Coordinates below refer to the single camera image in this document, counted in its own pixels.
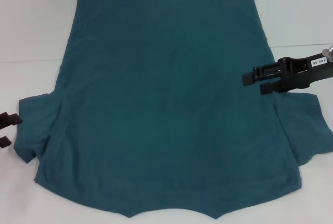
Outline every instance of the white surface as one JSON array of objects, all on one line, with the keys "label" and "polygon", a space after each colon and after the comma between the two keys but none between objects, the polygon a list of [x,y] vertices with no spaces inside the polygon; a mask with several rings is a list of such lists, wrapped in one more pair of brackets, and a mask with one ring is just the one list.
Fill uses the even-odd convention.
[{"label": "white surface", "polygon": [[[53,90],[69,36],[76,0],[0,0],[0,112]],[[255,0],[270,46],[333,42],[331,0]],[[272,48],[275,59],[317,54],[329,45]],[[300,92],[317,94],[333,129],[333,79]],[[11,140],[16,128],[1,130]],[[317,155],[302,166],[303,188],[275,201],[213,220],[203,214],[167,209],[131,219],[61,198],[34,183],[38,162],[22,162],[12,146],[0,151],[0,223],[332,223],[333,154]]]}]

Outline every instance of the t-shirt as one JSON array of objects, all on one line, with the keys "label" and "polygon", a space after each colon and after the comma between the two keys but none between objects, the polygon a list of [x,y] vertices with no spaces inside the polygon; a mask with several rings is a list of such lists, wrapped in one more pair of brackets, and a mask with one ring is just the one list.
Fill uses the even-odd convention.
[{"label": "t-shirt", "polygon": [[15,150],[41,186],[128,217],[276,199],[333,135],[315,95],[243,86],[272,62],[254,0],[78,0],[54,91],[19,103]]}]

